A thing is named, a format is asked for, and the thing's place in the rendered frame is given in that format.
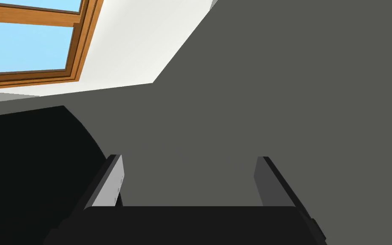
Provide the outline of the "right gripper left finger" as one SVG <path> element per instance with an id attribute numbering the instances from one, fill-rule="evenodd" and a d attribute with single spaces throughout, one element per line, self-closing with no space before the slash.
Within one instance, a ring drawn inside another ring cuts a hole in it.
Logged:
<path id="1" fill-rule="evenodd" d="M 121 200 L 120 190 L 125 177 L 121 155 L 110 155 L 105 163 L 105 172 L 99 174 L 93 193 L 88 195 L 84 208 L 116 206 Z"/>

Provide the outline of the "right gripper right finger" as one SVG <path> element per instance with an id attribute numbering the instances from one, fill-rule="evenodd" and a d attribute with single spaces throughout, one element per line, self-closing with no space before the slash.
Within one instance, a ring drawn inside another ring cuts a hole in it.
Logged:
<path id="1" fill-rule="evenodd" d="M 257 158 L 254 180 L 263 206 L 294 206 L 263 157 Z"/>

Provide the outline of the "black appliance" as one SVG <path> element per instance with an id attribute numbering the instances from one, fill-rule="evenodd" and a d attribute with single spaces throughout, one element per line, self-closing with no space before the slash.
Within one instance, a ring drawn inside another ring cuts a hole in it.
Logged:
<path id="1" fill-rule="evenodd" d="M 0 115 L 0 245 L 42 245 L 105 161 L 64 106 Z"/>

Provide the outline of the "wooden framed window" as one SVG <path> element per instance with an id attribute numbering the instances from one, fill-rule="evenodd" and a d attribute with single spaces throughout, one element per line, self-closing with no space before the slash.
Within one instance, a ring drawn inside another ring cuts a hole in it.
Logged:
<path id="1" fill-rule="evenodd" d="M 104 0 L 0 0 L 0 88 L 80 80 Z"/>

